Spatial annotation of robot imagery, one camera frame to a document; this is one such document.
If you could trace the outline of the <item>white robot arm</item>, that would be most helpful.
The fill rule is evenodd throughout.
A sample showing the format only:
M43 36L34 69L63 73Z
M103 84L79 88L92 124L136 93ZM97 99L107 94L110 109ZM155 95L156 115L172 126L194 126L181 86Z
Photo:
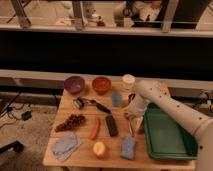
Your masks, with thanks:
M142 116L150 102L156 104L197 140L195 171L213 171L213 117L165 95L158 81L137 82L135 94L136 96L127 106L130 114Z

